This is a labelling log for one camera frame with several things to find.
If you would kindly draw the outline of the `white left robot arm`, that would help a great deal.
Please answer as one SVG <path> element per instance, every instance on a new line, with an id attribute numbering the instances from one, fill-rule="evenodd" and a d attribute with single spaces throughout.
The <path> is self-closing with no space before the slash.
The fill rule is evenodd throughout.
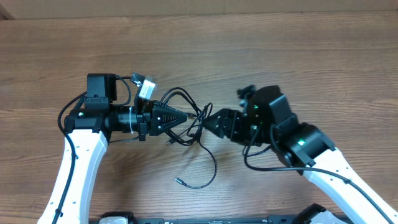
<path id="1" fill-rule="evenodd" d="M 136 96 L 117 104 L 116 82 L 125 77 L 112 73 L 91 73 L 87 90 L 71 100 L 69 115 L 57 122 L 65 136 L 62 163 L 49 203 L 39 223 L 88 223 L 96 174 L 113 132 L 158 136 L 187 121 L 187 114 L 150 100 L 154 83 L 135 73 Z"/>

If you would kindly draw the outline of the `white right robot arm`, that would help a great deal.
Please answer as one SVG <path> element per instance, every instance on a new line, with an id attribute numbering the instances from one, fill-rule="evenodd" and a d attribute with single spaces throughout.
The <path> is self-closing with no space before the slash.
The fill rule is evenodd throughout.
<path id="1" fill-rule="evenodd" d="M 353 223 L 397 223 L 397 211 L 348 164 L 335 143 L 318 127 L 301 123 L 277 85 L 238 89 L 242 111 L 223 108 L 204 127 L 244 147 L 244 163 L 259 172 L 295 171 L 334 201 Z M 248 162 L 253 146 L 268 144 L 283 167 Z"/>

